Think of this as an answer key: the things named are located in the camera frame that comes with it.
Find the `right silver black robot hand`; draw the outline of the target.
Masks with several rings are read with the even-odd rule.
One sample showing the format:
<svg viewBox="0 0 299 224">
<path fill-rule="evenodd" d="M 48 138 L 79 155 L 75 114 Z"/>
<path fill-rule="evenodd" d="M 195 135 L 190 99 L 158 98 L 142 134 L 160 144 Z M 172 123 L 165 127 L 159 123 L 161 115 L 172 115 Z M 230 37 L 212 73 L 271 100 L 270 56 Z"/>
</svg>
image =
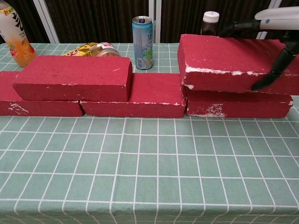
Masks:
<svg viewBox="0 0 299 224">
<path fill-rule="evenodd" d="M 273 84 L 299 54 L 299 8 L 279 7 L 258 12 L 254 19 L 235 21 L 225 27 L 220 37 L 228 37 L 236 31 L 283 31 L 280 42 L 285 48 L 274 61 L 267 75 L 251 86 L 252 91 L 264 89 Z"/>
</svg>

